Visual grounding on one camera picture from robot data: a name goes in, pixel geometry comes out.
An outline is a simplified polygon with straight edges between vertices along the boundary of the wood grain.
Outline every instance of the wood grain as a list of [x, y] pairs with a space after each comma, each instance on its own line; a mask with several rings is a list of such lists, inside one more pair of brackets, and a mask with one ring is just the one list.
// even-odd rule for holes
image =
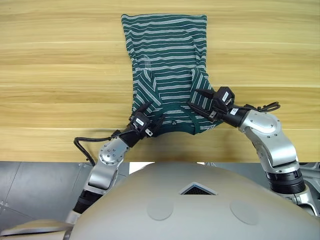
[[[301, 162], [320, 161], [319, 0], [0, 1], [0, 161], [82, 162], [76, 136], [128, 123], [132, 73], [123, 13], [206, 14], [207, 72], [238, 105], [275, 112]], [[87, 145], [96, 155], [99, 144]], [[144, 139], [126, 161], [257, 162], [226, 124]]]

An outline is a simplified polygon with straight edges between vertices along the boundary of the silver robot arm segment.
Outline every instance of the silver robot arm segment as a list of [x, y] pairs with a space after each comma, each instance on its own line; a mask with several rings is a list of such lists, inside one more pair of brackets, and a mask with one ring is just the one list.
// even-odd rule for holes
[[303, 181], [296, 149], [283, 133], [280, 120], [273, 114], [250, 110], [238, 129], [254, 145], [271, 190], [296, 205], [309, 207], [313, 215], [319, 216]]
[[253, 143], [265, 172], [286, 174], [299, 169], [296, 149], [273, 114], [250, 110], [238, 129]]

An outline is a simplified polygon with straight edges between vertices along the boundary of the green striped shirt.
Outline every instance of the green striped shirt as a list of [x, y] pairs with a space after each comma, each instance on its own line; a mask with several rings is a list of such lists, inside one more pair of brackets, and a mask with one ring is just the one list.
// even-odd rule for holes
[[187, 102], [208, 109], [211, 100], [195, 89], [212, 89], [206, 73], [207, 16], [144, 14], [121, 17], [126, 48], [132, 61], [132, 111], [152, 102], [147, 115], [165, 114], [156, 135], [168, 132], [197, 134], [212, 123], [191, 111]]

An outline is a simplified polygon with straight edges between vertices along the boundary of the vent grille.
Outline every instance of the vent grille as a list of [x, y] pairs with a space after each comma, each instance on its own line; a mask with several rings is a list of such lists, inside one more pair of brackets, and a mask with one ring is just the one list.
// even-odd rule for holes
[[211, 195], [209, 192], [206, 192], [196, 186], [187, 190], [183, 195]]
[[179, 193], [181, 195], [218, 195], [214, 190], [197, 182], [192, 182], [188, 186], [184, 187]]

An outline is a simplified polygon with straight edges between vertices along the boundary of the white stripe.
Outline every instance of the white stripe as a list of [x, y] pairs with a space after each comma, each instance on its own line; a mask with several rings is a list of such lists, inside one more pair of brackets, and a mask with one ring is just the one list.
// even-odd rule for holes
[[126, 14], [123, 14], [121, 16], [121, 18], [125, 18], [125, 19], [137, 19], [137, 18], [143, 18], [143, 17], [152, 17], [152, 16], [168, 16], [171, 15], [170, 13], [165, 13], [165, 14], [161, 14], [161, 13], [153, 13], [153, 14], [140, 14], [140, 15], [136, 15], [136, 16], [129, 16]]
[[190, 95], [181, 95], [181, 96], [163, 96], [161, 100], [168, 100], [168, 99], [189, 99]]
[[158, 87], [158, 90], [190, 88], [190, 87], [191, 87], [190, 84], [186, 84], [186, 85], [174, 85], [174, 86], [161, 86], [161, 87]]
[[168, 54], [195, 54], [195, 52], [194, 51], [182, 51], [182, 52], [164, 52], [164, 53], [159, 53], [159, 52], [157, 52], [157, 53], [154, 53], [154, 54], [148, 54], [148, 55], [146, 55], [146, 54], [144, 54], [144, 53], [141, 53], [141, 54], [136, 54], [135, 56], [136, 57], [140, 57], [140, 56], [147, 56], [147, 57], [150, 57], [150, 56], [154, 56], [154, 55], [168, 55]]
[[[165, 51], [165, 50], [173, 50], [173, 49], [195, 49], [193, 46], [166, 46], [166, 47], [158, 47], [158, 48], [141, 48], [139, 50], [131, 49], [129, 53], [140, 53], [140, 52], [157, 52], [157, 51]], [[202, 48], [197, 48], [198, 51], [204, 51], [207, 48], [202, 47]]]
[[146, 36], [146, 35], [143, 35], [143, 36], [136, 36], [134, 34], [128, 34], [130, 35], [130, 38], [132, 39], [146, 39], [146, 38], [163, 38], [163, 37], [176, 37], [176, 38], [180, 38], [182, 36], [191, 36], [191, 37], [194, 37], [194, 36], [197, 36], [197, 35], [201, 35], [202, 37], [205, 36], [204, 33], [196, 33], [196, 34], [190, 34], [189, 32], [185, 32], [185, 31], [182, 31], [180, 34], [169, 34], [169, 35], [154, 35], [154, 36]]
[[133, 34], [133, 35], [145, 35], [145, 34], [163, 34], [163, 33], [192, 33], [192, 32], [204, 32], [203, 34], [206, 33], [206, 29], [205, 28], [197, 28], [197, 27], [194, 27], [194, 28], [190, 28], [190, 29], [168, 29], [168, 30], [158, 30], [158, 31], [149, 31], [149, 30], [146, 30], [146, 31], [133, 31], [133, 30], [129, 30], [127, 32], [125, 32], [126, 35], [129, 35], [129, 34]]
[[[157, 76], [155, 79], [156, 80], [168, 80], [168, 79], [182, 79], [182, 78], [190, 78], [190, 74], [184, 74], [181, 76], [175, 76], [175, 75], [170, 75], [170, 76]], [[172, 83], [183, 83], [183, 82], [190, 82], [190, 80], [186, 81], [170, 81], [170, 82], [159, 82], [158, 84], [172, 84]]]
[[170, 48], [170, 47], [175, 47], [174, 45], [178, 45], [178, 46], [181, 46], [181, 47], [192, 47], [192, 49], [194, 50], [194, 49], [197, 49], [197, 50], [199, 50], [199, 49], [202, 49], [202, 48], [198, 48], [199, 46], [202, 46], [202, 45], [204, 45], [204, 49], [207, 49], [207, 43], [206, 42], [204, 42], [204, 43], [198, 43], [197, 45], [192, 45], [191, 46], [191, 43], [188, 43], [188, 42], [184, 42], [183, 44], [185, 44], [184, 46], [182, 46], [182, 43], [180, 43], [180, 42], [168, 42], [168, 43], [154, 43], [154, 44], [148, 44], [148, 45], [145, 45], [145, 44], [139, 44], [139, 46], [135, 46], [135, 45], [133, 45], [132, 43], [130, 43], [130, 44], [127, 44], [126, 45], [126, 47], [128, 48], [128, 49], [130, 49], [130, 48], [134, 48], [134, 49], [136, 49], [136, 48], [140, 48], [140, 47], [148, 47], [147, 49], [153, 49], [153, 48], [149, 48], [150, 46], [159, 46], [159, 45], [165, 45], [165, 46], [168, 46], [167, 48]]
[[190, 93], [190, 90], [186, 90], [186, 91], [175, 91], [175, 92], [161, 92], [161, 95], [165, 95], [165, 94], [176, 94], [176, 93]]
[[169, 20], [169, 21], [150, 21], [147, 23], [134, 23], [134, 24], [122, 24], [124, 27], [132, 27], [132, 26], [139, 26], [139, 27], [145, 27], [148, 25], [169, 25], [169, 24], [178, 24], [178, 23], [183, 23], [183, 22], [192, 22], [192, 23], [204, 23], [206, 24], [206, 20], [202, 19], [188, 19], [188, 18], [180, 18], [180, 19], [175, 19], [175, 20]]
[[132, 40], [132, 38], [129, 38], [127, 41], [125, 41], [125, 44], [128, 44], [130, 42], [134, 43], [134, 44], [141, 44], [141, 43], [153, 43], [153, 42], [169, 42], [169, 41], [186, 41], [186, 40], [190, 40], [192, 39], [193, 42], [201, 42], [201, 41], [205, 41], [206, 39], [203, 37], [200, 38], [194, 38], [192, 36], [187, 36], [187, 37], [174, 37], [174, 38], [156, 38], [156, 39], [142, 39], [140, 41], [135, 41]]
[[[202, 29], [201, 27], [206, 27], [206, 25], [195, 25], [195, 24], [186, 24], [186, 25], [180, 25], [180, 26], [169, 26], [170, 28], [183, 28], [183, 27], [187, 27], [187, 26], [197, 26], [199, 27], [199, 29]], [[129, 29], [136, 29], [138, 31], [141, 31], [143, 29], [139, 29], [139, 28], [136, 28], [134, 26], [128, 26], [127, 24], [123, 25], [123, 29], [124, 31], [126, 31], [125, 27], [128, 27]], [[157, 26], [157, 27], [153, 27], [153, 26], [147, 26], [146, 28], [148, 29], [161, 29], [161, 28], [166, 28], [168, 29], [168, 26]]]
[[187, 55], [187, 56], [165, 56], [165, 57], [158, 56], [158, 57], [154, 57], [154, 58], [142, 57], [142, 58], [138, 59], [137, 62], [140, 63], [142, 61], [159, 61], [159, 60], [172, 60], [172, 59], [194, 59], [194, 58], [197, 58], [197, 59], [200, 60], [199, 56]]
[[[125, 15], [122, 15], [121, 19], [123, 21], [127, 21], [131, 24], [135, 23], [135, 22], [138, 22], [138, 21], [150, 21], [150, 20], [157, 20], [157, 19], [168, 19], [168, 18], [176, 18], [176, 17], [189, 17], [189, 18], [199, 18], [199, 17], [203, 17], [205, 15], [183, 15], [183, 14], [158, 14], [158, 15], [148, 15], [148, 16], [144, 16], [144, 15], [140, 15], [140, 16], [136, 16], [136, 18], [140, 18], [138, 20], [135, 20], [135, 21], [128, 21], [130, 19], [136, 19], [136, 18], [128, 18], [128, 17], [124, 17]], [[142, 17], [153, 17], [152, 19], [148, 18], [148, 19], [142, 19]]]

